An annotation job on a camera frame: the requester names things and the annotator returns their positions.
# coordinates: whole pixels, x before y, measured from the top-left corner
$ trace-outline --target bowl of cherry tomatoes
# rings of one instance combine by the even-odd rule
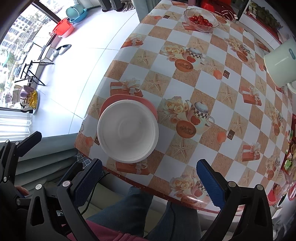
[[[205,9],[186,9],[184,18],[189,26],[202,33],[212,33],[214,28],[219,25],[214,15]]]

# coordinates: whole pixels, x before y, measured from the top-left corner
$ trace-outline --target glass bowl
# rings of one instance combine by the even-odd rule
[[[196,24],[196,23],[190,21],[189,18],[192,17],[193,15],[197,15],[197,16],[202,15],[213,26],[212,27],[204,26],[204,25]],[[196,9],[196,8],[186,9],[184,11],[184,18],[185,18],[185,21],[188,23],[189,26],[193,27],[195,29],[195,31],[199,31],[199,32],[202,32],[202,33],[212,33],[214,28],[219,25],[219,22],[214,17],[214,15],[211,12],[209,12],[208,10],[205,10],[205,9]]]

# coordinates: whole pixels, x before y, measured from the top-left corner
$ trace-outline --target pink tray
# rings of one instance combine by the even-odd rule
[[[152,114],[155,116],[157,120],[157,111],[154,107],[154,105],[147,99],[138,97],[138,96],[132,96],[132,95],[124,95],[124,94],[117,94],[117,95],[112,95],[109,98],[107,98],[104,103],[102,104],[101,110],[100,110],[100,116],[103,113],[103,111],[111,104],[113,104],[116,101],[119,100],[135,100],[143,105],[145,105],[149,110],[151,110]]]

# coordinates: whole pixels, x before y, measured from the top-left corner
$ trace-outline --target white tile floor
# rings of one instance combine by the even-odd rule
[[[139,24],[135,10],[106,13],[94,8],[58,46],[72,44],[46,66],[38,86],[39,107],[30,131],[42,136],[77,133],[89,103],[123,42]]]

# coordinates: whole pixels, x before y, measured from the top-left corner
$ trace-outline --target black cable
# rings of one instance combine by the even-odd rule
[[[106,173],[104,176],[102,176],[102,177],[97,181],[96,185],[99,183],[99,181],[100,181],[102,178],[106,177],[108,174],[110,174],[110,172],[108,172],[108,173]],[[89,208],[89,204],[90,204],[90,202],[91,202],[91,198],[92,198],[92,196],[93,196],[93,194],[94,194],[94,190],[96,189],[96,185],[94,186],[94,188],[93,188],[93,190],[92,190],[92,192],[91,192],[91,196],[90,196],[90,198],[89,198],[89,201],[87,202],[87,206],[86,206],[86,208],[83,210],[83,212],[81,213],[81,215],[83,215],[83,214],[87,211],[87,209]]]
[[[176,214],[175,214],[175,211],[174,211],[173,208],[172,208],[172,203],[170,203],[170,208],[171,208],[171,210],[172,210],[172,212],[173,212],[173,214],[174,214],[173,228],[172,228],[172,233],[171,233],[171,235],[170,235],[170,241],[172,241],[172,238],[173,238],[173,236],[174,236],[174,232],[175,232]]]

